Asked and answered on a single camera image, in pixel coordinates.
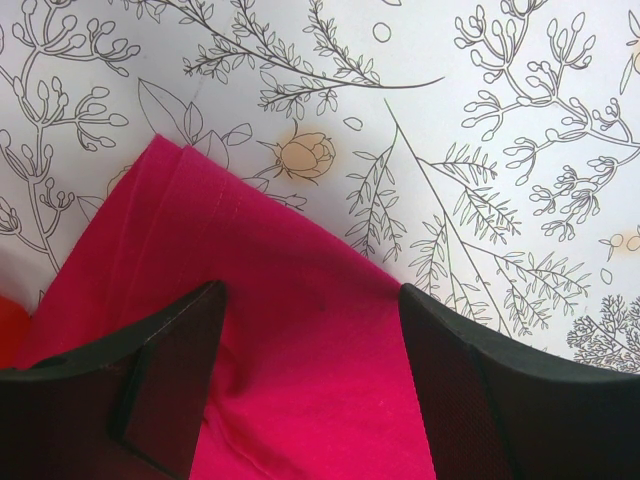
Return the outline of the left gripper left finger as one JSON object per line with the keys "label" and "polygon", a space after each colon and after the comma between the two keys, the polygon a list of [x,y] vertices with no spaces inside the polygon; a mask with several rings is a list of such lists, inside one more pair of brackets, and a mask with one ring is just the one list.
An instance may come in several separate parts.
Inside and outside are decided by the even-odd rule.
{"label": "left gripper left finger", "polygon": [[99,340],[1,372],[4,479],[186,479],[226,306],[209,282]]}

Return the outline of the red t shirt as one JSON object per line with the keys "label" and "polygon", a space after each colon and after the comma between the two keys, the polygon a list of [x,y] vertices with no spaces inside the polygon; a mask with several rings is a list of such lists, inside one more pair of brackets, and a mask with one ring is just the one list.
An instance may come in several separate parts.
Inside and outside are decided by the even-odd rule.
{"label": "red t shirt", "polygon": [[195,479],[431,479],[399,283],[190,147],[154,138],[47,290],[18,368],[208,281],[227,290]]}

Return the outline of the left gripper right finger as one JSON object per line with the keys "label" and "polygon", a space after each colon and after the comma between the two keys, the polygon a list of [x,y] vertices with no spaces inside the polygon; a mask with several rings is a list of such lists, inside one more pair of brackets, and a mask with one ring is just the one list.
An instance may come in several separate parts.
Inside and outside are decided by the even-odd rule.
{"label": "left gripper right finger", "polygon": [[519,343],[416,287],[399,316],[440,479],[635,479],[639,379]]}

